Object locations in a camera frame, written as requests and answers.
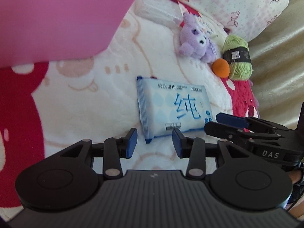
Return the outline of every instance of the cartoon print blanket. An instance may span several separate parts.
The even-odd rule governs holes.
[[[222,47],[227,34],[218,26],[214,32]],[[124,172],[185,171],[188,160],[177,157],[171,137],[145,143],[138,75],[204,85],[214,115],[257,116],[248,82],[219,79],[209,65],[177,56],[179,46],[178,28],[142,19],[131,8],[108,49],[94,57],[1,69],[0,215],[8,220],[22,209],[14,182],[23,169],[85,138],[100,143],[135,127],[138,142],[133,157],[121,160]],[[203,131],[192,135],[217,141]],[[102,172],[102,159],[95,160],[94,170]],[[213,170],[214,160],[208,159],[207,172]]]
[[[270,25],[289,0],[179,0],[213,17],[232,33],[250,41]]]

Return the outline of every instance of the purple stuffed animal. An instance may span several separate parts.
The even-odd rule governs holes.
[[[179,53],[181,55],[191,56],[205,63],[212,63],[216,60],[214,43],[200,30],[194,17],[189,13],[184,13],[184,26],[180,32],[180,42]]]

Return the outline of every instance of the wet wipes package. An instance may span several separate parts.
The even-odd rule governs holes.
[[[138,76],[137,96],[146,143],[172,135],[173,128],[203,130],[213,119],[204,86]]]

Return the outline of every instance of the beige satin fabric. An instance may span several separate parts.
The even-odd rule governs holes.
[[[253,93],[262,119],[296,128],[304,102],[304,0],[291,0],[282,14],[249,42]]]

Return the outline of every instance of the orange egg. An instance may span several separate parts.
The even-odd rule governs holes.
[[[219,58],[212,64],[212,71],[220,78],[227,78],[230,73],[229,64],[225,59]]]

